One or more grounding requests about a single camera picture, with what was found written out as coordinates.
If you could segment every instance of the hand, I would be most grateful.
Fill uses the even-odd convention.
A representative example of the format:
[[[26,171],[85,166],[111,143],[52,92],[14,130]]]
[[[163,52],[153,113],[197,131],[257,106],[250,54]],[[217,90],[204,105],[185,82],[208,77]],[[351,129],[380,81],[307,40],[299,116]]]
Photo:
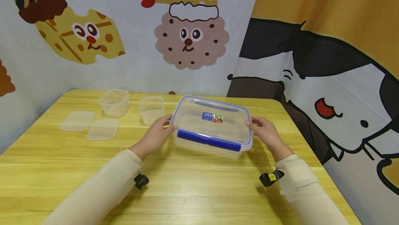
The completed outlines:
[[[251,116],[252,123],[247,122],[247,126],[254,132],[273,155],[275,162],[294,154],[294,152],[281,139],[276,127],[272,122],[265,118]]]
[[[176,130],[177,125],[169,125],[168,128],[164,126],[169,124],[172,114],[158,118],[149,127],[143,138],[134,144],[129,149],[144,160],[150,152],[160,148],[173,131]]]

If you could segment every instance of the container label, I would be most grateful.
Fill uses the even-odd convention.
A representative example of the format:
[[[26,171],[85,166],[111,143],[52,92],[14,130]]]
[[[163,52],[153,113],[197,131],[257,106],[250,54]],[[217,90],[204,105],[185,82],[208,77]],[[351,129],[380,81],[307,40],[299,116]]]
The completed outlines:
[[[212,121],[214,123],[223,123],[223,116],[212,114],[209,112],[204,112],[202,114],[202,119],[207,121]]]

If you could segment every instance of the small plastic container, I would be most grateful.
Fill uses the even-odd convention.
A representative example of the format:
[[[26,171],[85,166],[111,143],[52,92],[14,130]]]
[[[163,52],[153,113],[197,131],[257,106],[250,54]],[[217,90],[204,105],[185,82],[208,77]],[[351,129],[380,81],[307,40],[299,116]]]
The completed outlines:
[[[111,117],[123,117],[130,109],[129,93],[118,89],[106,91],[99,99],[105,114]]]
[[[252,147],[245,122],[251,122],[245,107],[194,96],[180,100],[171,120],[176,144],[234,158]]]
[[[163,97],[146,97],[140,101],[140,115],[145,124],[152,124],[157,118],[162,117],[164,110]]]

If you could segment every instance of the red pom-pom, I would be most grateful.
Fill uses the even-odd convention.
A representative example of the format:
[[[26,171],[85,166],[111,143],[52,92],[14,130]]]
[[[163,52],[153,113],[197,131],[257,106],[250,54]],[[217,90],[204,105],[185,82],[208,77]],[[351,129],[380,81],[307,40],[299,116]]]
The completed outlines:
[[[154,4],[155,4],[155,0],[142,0],[141,1],[141,5],[145,8],[152,7],[152,6],[154,6]]]

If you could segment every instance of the sticker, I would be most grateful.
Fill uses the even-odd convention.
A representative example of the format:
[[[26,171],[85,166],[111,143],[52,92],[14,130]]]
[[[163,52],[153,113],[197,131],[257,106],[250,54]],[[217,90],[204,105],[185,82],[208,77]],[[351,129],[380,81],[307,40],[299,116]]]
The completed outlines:
[[[202,114],[202,119],[207,121],[212,121],[214,123],[223,123],[223,116],[212,114],[209,112],[204,112]]]
[[[277,180],[276,176],[273,173],[269,174],[269,178],[270,178],[270,181],[276,181]]]

